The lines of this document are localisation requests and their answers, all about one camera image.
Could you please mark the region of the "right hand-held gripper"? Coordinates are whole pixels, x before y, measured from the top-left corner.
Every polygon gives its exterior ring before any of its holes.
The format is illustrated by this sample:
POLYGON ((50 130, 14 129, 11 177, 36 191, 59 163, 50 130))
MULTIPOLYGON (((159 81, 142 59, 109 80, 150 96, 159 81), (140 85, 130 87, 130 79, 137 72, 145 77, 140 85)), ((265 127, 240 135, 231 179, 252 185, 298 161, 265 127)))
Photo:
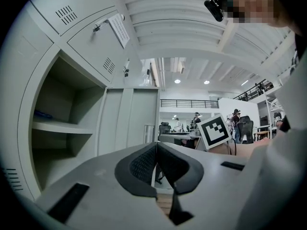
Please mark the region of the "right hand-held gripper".
POLYGON ((197 127, 200 131, 205 151, 209 151, 232 139, 230 130, 221 114, 198 123, 197 127))

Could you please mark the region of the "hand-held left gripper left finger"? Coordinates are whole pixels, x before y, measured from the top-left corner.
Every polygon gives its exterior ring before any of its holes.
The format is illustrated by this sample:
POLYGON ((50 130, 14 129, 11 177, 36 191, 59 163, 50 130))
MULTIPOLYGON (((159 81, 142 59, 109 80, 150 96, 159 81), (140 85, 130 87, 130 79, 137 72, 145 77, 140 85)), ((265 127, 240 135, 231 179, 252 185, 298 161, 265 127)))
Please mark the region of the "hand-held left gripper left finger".
POLYGON ((152 186, 156 143, 87 160, 49 186, 36 205, 73 230, 168 230, 152 186))

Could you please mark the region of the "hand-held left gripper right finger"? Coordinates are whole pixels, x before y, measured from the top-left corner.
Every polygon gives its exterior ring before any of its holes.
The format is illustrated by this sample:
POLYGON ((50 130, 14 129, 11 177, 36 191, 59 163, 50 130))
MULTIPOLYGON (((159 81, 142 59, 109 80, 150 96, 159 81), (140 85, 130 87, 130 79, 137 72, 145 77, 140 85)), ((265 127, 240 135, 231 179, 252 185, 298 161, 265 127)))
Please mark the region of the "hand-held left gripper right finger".
POLYGON ((248 196, 245 173, 223 166, 228 161, 245 168, 247 158, 157 143, 162 167, 180 172, 174 182, 170 218, 157 218, 159 230, 240 230, 239 218, 248 196))

